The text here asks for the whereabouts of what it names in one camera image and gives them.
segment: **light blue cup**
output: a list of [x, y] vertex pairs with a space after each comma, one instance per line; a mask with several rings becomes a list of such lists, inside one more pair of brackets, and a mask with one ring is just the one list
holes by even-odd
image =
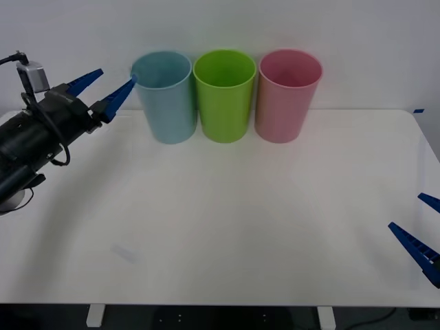
[[154, 52], [131, 68], [136, 91], [154, 137], [163, 143], [187, 140], [195, 131], [194, 84], [191, 60], [177, 52]]

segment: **white table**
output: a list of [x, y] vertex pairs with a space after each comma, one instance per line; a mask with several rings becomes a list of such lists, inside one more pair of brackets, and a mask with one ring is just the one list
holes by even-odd
[[0, 303], [440, 307], [387, 228], [440, 250], [440, 164], [413, 116], [315, 110], [300, 137], [156, 142], [141, 111], [48, 165], [0, 218]]

